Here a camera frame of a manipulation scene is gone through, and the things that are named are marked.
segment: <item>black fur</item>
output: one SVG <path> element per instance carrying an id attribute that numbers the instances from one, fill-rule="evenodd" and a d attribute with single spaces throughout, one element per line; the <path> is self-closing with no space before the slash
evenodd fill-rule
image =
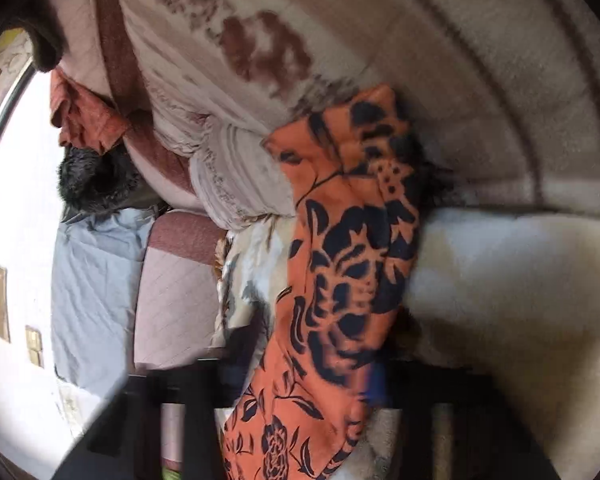
<path id="1" fill-rule="evenodd" d="M 91 148 L 67 147 L 58 168 L 58 191 L 62 200 L 87 213 L 119 209 L 141 183 L 124 144 L 100 156 Z"/>

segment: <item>orange floral fabric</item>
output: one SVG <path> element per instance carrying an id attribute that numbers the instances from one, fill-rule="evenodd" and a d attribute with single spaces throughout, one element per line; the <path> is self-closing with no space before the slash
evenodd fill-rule
<path id="1" fill-rule="evenodd" d="M 61 128 L 60 146 L 91 148 L 103 155 L 131 128 L 120 113 L 55 68 L 51 71 L 51 124 Z"/>
<path id="2" fill-rule="evenodd" d="M 297 224 L 274 333 L 224 426 L 230 480 L 323 480 L 358 442 L 370 365 L 415 257 L 410 140 L 387 86 L 266 140 Z"/>

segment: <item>green object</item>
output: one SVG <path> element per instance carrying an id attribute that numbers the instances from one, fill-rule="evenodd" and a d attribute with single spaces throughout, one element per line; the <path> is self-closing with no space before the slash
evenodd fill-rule
<path id="1" fill-rule="evenodd" d="M 180 473 L 165 467 L 162 468 L 162 480 L 180 480 Z"/>

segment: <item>gray cloth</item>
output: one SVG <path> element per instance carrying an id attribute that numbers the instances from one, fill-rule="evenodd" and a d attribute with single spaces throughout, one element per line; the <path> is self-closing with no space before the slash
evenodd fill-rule
<path id="1" fill-rule="evenodd" d="M 136 299 L 154 209 L 65 215 L 51 286 L 56 374 L 105 396 L 132 363 Z"/>

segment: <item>orange towel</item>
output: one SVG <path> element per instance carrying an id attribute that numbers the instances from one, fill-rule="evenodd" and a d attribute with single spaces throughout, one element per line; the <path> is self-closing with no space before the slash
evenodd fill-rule
<path id="1" fill-rule="evenodd" d="M 51 72 L 51 124 L 60 146 L 108 152 L 130 128 L 129 122 L 101 98 L 56 68 Z"/>
<path id="2" fill-rule="evenodd" d="M 394 92 L 380 86 L 275 131 L 296 202 L 288 287 L 224 426 L 230 480 L 323 480 L 360 438 L 376 350 L 415 256 L 420 186 Z"/>

